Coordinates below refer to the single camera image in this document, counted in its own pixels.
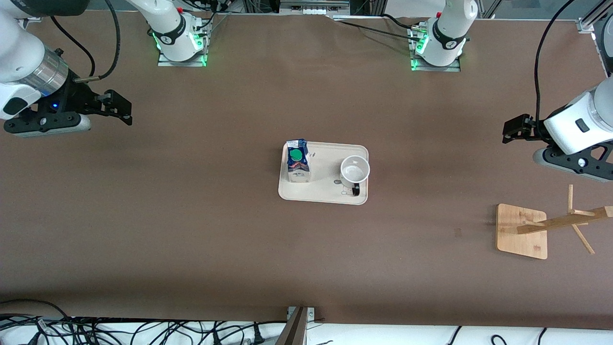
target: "wooden peg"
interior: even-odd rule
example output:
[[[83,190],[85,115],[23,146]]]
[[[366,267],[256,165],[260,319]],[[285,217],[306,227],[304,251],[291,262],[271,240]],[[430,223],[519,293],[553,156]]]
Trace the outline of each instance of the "wooden peg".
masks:
[[[535,227],[544,227],[544,226],[545,226],[545,224],[543,224],[543,223],[539,223],[539,222],[532,222],[532,221],[530,221],[530,220],[524,220],[524,221],[523,221],[523,223],[524,223],[525,225],[534,225]]]
[[[587,249],[587,251],[590,254],[594,254],[595,251],[592,249],[592,246],[590,246],[590,244],[587,242],[587,240],[585,239],[585,236],[583,236],[583,234],[579,230],[579,227],[577,227],[576,224],[572,224],[572,226],[573,226],[573,230],[575,231],[575,234],[577,234],[577,236],[581,240],[581,243],[583,243],[583,246]]]
[[[573,210],[573,185],[568,185],[568,213]]]
[[[559,229],[563,227],[568,227],[572,224],[580,224],[580,223],[592,223],[597,220],[603,220],[608,218],[613,218],[613,206],[603,206],[596,209],[591,209],[588,212],[590,215],[585,214],[567,214],[561,217],[551,218],[540,221],[540,223],[545,224],[544,227],[534,226],[534,225],[521,225],[517,227],[518,234],[529,234],[536,233],[539,231],[549,231],[554,229]]]
[[[580,214],[580,215],[587,215],[589,217],[594,217],[596,214],[594,212],[589,212],[589,211],[581,211],[578,209],[572,209],[569,212],[570,214]]]

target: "wooden mug tree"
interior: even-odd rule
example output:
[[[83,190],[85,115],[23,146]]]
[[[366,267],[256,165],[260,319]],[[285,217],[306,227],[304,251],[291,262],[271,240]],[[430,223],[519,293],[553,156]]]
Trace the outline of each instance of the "wooden mug tree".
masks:
[[[573,208],[573,185],[568,185],[568,214],[547,219],[543,211],[499,204],[496,208],[496,248],[527,257],[547,258],[547,231],[572,227],[590,254],[592,246],[579,230],[597,220],[613,217],[613,206],[603,206],[589,211]]]

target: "wooden base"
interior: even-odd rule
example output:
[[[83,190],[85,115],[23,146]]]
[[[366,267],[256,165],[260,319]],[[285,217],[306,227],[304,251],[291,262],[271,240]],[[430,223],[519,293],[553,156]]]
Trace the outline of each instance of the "wooden base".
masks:
[[[538,259],[547,258],[547,231],[518,235],[516,228],[524,222],[546,220],[543,211],[499,204],[496,208],[496,248]]]

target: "green bottle cap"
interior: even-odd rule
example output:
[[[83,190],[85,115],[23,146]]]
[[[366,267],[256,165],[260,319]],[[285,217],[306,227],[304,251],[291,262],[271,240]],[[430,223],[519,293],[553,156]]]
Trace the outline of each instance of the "green bottle cap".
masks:
[[[300,150],[291,150],[289,152],[289,156],[292,157],[294,161],[299,161],[302,159],[302,151]]]

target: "power cord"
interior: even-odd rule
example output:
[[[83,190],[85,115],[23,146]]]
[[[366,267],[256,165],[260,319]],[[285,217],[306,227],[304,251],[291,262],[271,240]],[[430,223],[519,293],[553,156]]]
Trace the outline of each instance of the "power cord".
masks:
[[[386,34],[386,35],[390,35],[390,36],[395,36],[395,37],[400,37],[400,38],[404,38],[404,39],[408,39],[411,41],[419,41],[419,38],[417,37],[409,37],[406,35],[399,35],[399,34],[394,34],[394,33],[389,33],[387,31],[383,31],[383,30],[379,30],[379,29],[373,29],[373,28],[369,28],[367,26],[362,26],[362,25],[358,25],[358,24],[354,24],[354,23],[348,23],[346,21],[339,21],[339,23],[345,24],[345,25],[351,25],[351,26],[355,26],[356,28],[361,28],[361,29],[366,29],[366,30],[370,30],[370,31],[374,31],[376,33],[381,33],[381,34]]]
[[[396,25],[400,26],[401,28],[405,28],[405,29],[410,29],[411,28],[411,25],[405,25],[403,23],[400,23],[396,18],[392,17],[389,14],[382,14],[382,15],[380,15],[380,17],[390,18]]]
[[[253,323],[253,345],[260,345],[264,341],[266,341],[266,339],[264,339],[264,337],[260,333],[260,327],[257,325],[257,323],[254,322]]]
[[[109,8],[111,15],[113,16],[113,24],[115,25],[115,56],[113,57],[113,63],[109,67],[108,71],[106,71],[104,74],[97,77],[77,78],[74,80],[76,83],[102,80],[108,77],[115,70],[115,67],[117,67],[117,61],[119,61],[119,51],[121,47],[121,31],[119,27],[119,19],[117,19],[117,13],[115,12],[115,8],[113,7],[113,4],[111,4],[110,0],[104,0],[104,2],[107,3],[107,7]]]
[[[447,343],[447,345],[453,345],[455,337],[458,335],[460,328],[462,328],[462,326],[458,326],[458,328],[455,329],[454,335],[451,337],[451,340]]]
[[[503,345],[506,345],[506,341],[505,341],[505,340],[504,340],[504,338],[503,338],[503,337],[501,337],[500,335],[498,335],[498,334],[494,334],[494,335],[492,335],[492,337],[490,338],[490,341],[492,342],[492,345],[498,345],[498,344],[496,344],[496,342],[494,341],[494,339],[500,339],[500,340],[502,341]]]
[[[538,335],[538,343],[537,343],[538,345],[541,345],[541,339],[543,338],[543,334],[545,334],[546,331],[547,331],[547,327],[544,327],[543,330]]]
[[[543,32],[543,36],[541,36],[541,41],[538,44],[538,49],[536,50],[536,58],[535,58],[535,90],[536,90],[536,112],[535,112],[535,122],[536,122],[536,135],[541,138],[544,142],[550,144],[551,140],[546,140],[546,138],[541,133],[541,125],[539,123],[539,118],[541,116],[541,89],[539,87],[538,82],[538,63],[541,57],[541,49],[543,48],[543,43],[545,42],[545,37],[547,37],[547,33],[549,33],[549,29],[554,24],[554,21],[560,16],[560,14],[574,2],[574,0],[568,0],[566,4],[562,5],[562,7],[554,14],[554,16],[547,24],[545,31]]]
[[[543,338],[543,334],[545,334],[545,332],[546,332],[546,331],[547,331],[547,327],[543,328],[543,330],[542,330],[542,331],[540,332],[540,334],[538,335],[538,342],[537,342],[537,345],[541,345],[541,339]],[[492,345],[499,345],[499,344],[496,344],[496,342],[494,341],[495,339],[500,339],[500,340],[502,341],[503,345],[507,345],[507,344],[506,344],[506,341],[504,340],[504,338],[503,338],[503,337],[501,337],[501,336],[500,336],[500,335],[498,335],[498,334],[494,334],[494,335],[492,335],[492,337],[490,338],[490,342],[492,343]]]
[[[66,31],[66,29],[64,29],[58,23],[58,20],[55,18],[54,15],[52,15],[50,18],[53,24],[55,24],[55,26],[58,28],[58,30],[60,30],[66,37],[68,37],[68,39],[71,40],[72,43],[74,43],[77,47],[81,48],[83,53],[87,55],[87,57],[89,58],[89,62],[91,63],[91,68],[89,69],[89,77],[93,76],[94,73],[96,72],[96,61],[94,61],[94,57],[90,54],[89,50],[87,50],[87,48],[85,48],[81,43],[79,43],[79,41],[77,41],[76,38],[72,37],[72,35],[69,34],[68,31]]]
[[[215,18],[215,15],[217,14],[217,12],[213,12],[213,14],[211,15],[211,17],[207,20],[206,23],[200,25],[200,26],[196,26],[196,30],[200,30],[202,28],[207,27],[207,25],[209,25],[209,23],[211,23],[211,21],[213,20],[213,18]]]
[[[100,322],[103,322],[104,320],[107,320],[109,318],[72,318],[69,317],[61,308],[59,308],[57,305],[51,303],[51,302],[47,302],[47,301],[42,301],[42,300],[34,300],[34,299],[30,299],[30,298],[19,298],[19,299],[14,299],[14,300],[7,300],[7,301],[0,301],[0,305],[2,304],[8,304],[8,303],[21,303],[21,302],[29,302],[29,303],[40,303],[40,304],[45,304],[48,306],[53,307],[55,310],[57,310],[61,315],[62,315],[62,319],[60,320],[48,320],[43,322],[42,319],[40,317],[30,317],[30,316],[18,316],[18,315],[6,315],[2,318],[2,320],[9,320],[11,321],[11,323],[8,324],[4,324],[2,326],[0,326],[0,331],[4,331],[7,329],[10,329],[12,327],[19,327],[22,325],[35,325],[38,329],[38,332],[36,333],[35,337],[31,340],[31,342],[34,342],[32,344],[28,344],[28,345],[37,345],[38,343],[38,339],[40,338],[40,336],[43,336],[45,338],[45,341],[47,343],[47,345],[51,345],[51,341],[50,338],[61,338],[62,341],[64,342],[65,345],[70,345],[68,343],[68,341],[66,340],[65,337],[70,336],[72,337],[72,345],[123,345],[123,343],[116,337],[113,336],[112,333],[125,333],[125,334],[129,334],[131,335],[130,338],[130,345],[134,344],[134,338],[136,336],[136,334],[138,334],[141,331],[145,331],[145,330],[150,330],[152,328],[158,327],[160,325],[162,325],[162,323],[168,323],[168,327],[163,330],[160,334],[158,334],[153,340],[149,341],[148,344],[150,345],[154,345],[156,343],[156,341],[158,339],[161,338],[160,342],[158,343],[158,345],[166,345],[168,342],[168,339],[170,338],[170,336],[173,333],[179,333],[182,335],[187,336],[188,338],[190,338],[191,344],[194,345],[194,339],[188,335],[187,333],[183,333],[180,329],[181,328],[185,328],[191,332],[194,333],[198,333],[200,335],[202,335],[201,340],[198,342],[198,345],[202,345],[204,343],[204,341],[206,340],[207,336],[210,334],[213,334],[214,337],[214,343],[216,345],[221,345],[221,343],[228,337],[238,333],[238,332],[242,332],[242,342],[245,339],[245,330],[247,328],[250,327],[254,327],[254,334],[256,335],[255,339],[256,341],[260,341],[261,339],[263,339],[263,337],[261,336],[261,333],[259,332],[259,326],[260,325],[265,325],[265,324],[276,324],[276,323],[281,323],[281,324],[285,324],[286,321],[267,321],[267,322],[255,322],[253,324],[249,324],[247,326],[238,326],[238,325],[232,325],[232,326],[228,326],[228,327],[223,327],[220,328],[219,326],[221,326],[222,324],[226,323],[225,321],[219,321],[219,322],[215,322],[213,328],[209,331],[205,331],[202,329],[202,324],[200,325],[200,330],[195,330],[192,329],[190,327],[187,327],[186,324],[190,321],[187,320],[183,320],[183,321],[175,321],[175,320],[146,320],[142,325],[139,325],[138,328],[136,328],[136,331],[134,332],[129,332],[129,331],[120,331],[120,330],[104,330],[104,329],[100,329],[99,324]],[[24,318],[23,320],[13,320],[14,317],[22,317]],[[61,333],[58,329],[54,328],[55,325],[60,325],[61,326],[61,330],[67,331],[67,333]],[[223,336],[222,338],[219,337],[218,332],[224,331],[224,330],[228,330],[230,328],[237,328],[238,330],[232,331],[228,334],[226,334],[225,336]],[[49,334],[48,330],[51,330],[52,332],[54,332],[55,334]]]

